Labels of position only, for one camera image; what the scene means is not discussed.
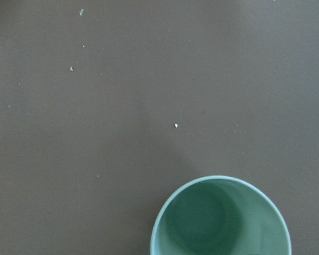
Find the green cup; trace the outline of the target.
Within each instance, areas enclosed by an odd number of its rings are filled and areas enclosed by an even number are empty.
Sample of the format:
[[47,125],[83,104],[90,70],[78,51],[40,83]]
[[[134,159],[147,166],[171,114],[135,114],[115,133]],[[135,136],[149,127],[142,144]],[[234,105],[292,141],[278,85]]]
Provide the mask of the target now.
[[150,254],[291,254],[277,206],[238,178],[213,175],[175,190],[154,222]]

